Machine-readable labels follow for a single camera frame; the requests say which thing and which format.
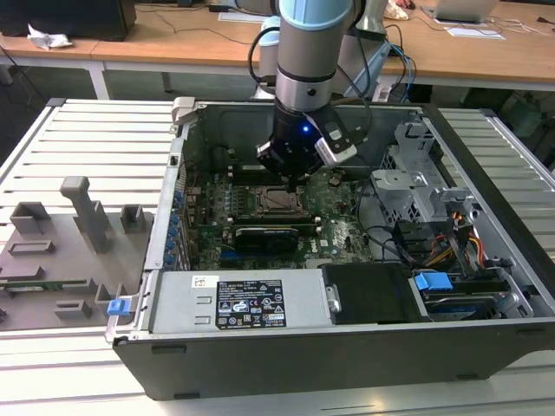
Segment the yellow wire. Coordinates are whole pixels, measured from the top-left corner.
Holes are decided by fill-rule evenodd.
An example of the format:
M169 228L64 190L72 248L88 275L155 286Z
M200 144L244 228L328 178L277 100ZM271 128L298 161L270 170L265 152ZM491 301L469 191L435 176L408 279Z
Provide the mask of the yellow wire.
M431 262L429 262L428 264L426 264L426 266L431 266L432 264L436 264L438 262L440 262L441 260L443 260L445 257L449 256L450 254L453 253L453 248L449 247L448 250L446 250L443 254L440 254L438 257L436 257L434 260L432 260Z

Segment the wooden table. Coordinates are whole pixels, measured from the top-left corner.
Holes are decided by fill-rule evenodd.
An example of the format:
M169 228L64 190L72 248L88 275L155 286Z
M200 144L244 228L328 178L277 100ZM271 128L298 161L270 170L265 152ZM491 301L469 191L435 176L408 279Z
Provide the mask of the wooden table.
M416 0L418 5L433 6L437 0ZM416 61L416 82L431 85L462 87L555 90L555 33L553 26L538 23L539 16L555 22L555 7L537 4L499 3L492 16L518 19L522 23L548 33L516 33L488 24L487 28L501 32L503 40L454 37L446 25L435 23L420 9L410 20L393 22L403 34L407 55ZM421 18L437 30L430 29ZM399 44L395 28L388 29L389 40ZM395 80L402 71L398 58L389 58L382 73L384 81Z
M437 2L415 1L419 6ZM137 22L125 42L75 40L74 47L50 51L36 48L25 38L0 37L0 43L21 65L86 69L99 99L109 99L104 71L110 69L161 72L166 74L166 83L168 73L248 74L248 44L259 32L259 24L221 22L218 14L207 9L167 11L161 7L137 6L137 10ZM407 22L386 20L385 23L396 23L402 29L406 53L418 65L415 82L554 91L555 55L551 52L555 50L555 33L551 25L537 23L536 19L543 16L555 21L555 7L500 3L492 15L519 19L538 30L549 31L549 35L503 29L504 41L453 37L421 10L415 10ZM390 40L398 43L396 30L390 28L388 32ZM0 55L2 63L10 62ZM401 72L400 60L389 58L380 83L386 86L395 83Z

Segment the power supply label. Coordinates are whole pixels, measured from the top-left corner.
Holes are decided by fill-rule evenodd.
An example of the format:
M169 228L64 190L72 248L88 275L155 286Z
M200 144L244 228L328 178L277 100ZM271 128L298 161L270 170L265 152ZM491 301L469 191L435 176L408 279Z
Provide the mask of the power supply label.
M216 326L219 329L286 327L281 280L218 282Z

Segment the paper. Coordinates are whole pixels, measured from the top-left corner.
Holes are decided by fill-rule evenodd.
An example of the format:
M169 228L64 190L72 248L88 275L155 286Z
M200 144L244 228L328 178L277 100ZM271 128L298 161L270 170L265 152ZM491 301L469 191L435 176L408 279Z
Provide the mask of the paper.
M222 22L243 22L243 23L262 23L267 16L247 15L246 13L238 13L237 11L222 12L218 16L218 20Z
M495 30L483 30L483 29L461 29L461 28L445 28L451 36L460 37L479 37L482 39L500 39L505 40L503 36L497 33Z
M73 45L65 35L49 35L48 33L42 33L40 30L33 29L30 24L27 26L29 27L27 39L31 40L39 48L49 50L50 48L63 48Z
M486 28L487 24L485 23L469 23L469 22L453 22L453 21L448 21L448 20L439 20L439 19L434 19L434 22L438 23L438 24L452 24L452 25L464 25L464 26L470 26L473 28Z

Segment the blue connector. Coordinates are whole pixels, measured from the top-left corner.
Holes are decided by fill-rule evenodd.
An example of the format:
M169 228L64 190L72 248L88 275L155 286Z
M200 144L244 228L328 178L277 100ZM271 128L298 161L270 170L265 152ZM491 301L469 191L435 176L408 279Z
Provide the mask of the blue connector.
M128 299L114 299L108 304L108 316L130 316L131 301Z
M166 264L166 266L172 265L174 260L175 256L172 256L171 254L166 254L164 256L164 263Z
M167 234L169 237L176 237L178 232L177 232L177 228L175 228L173 225L170 225L167 228Z
M415 277L418 290L451 290L453 284L447 273L438 271L423 271Z

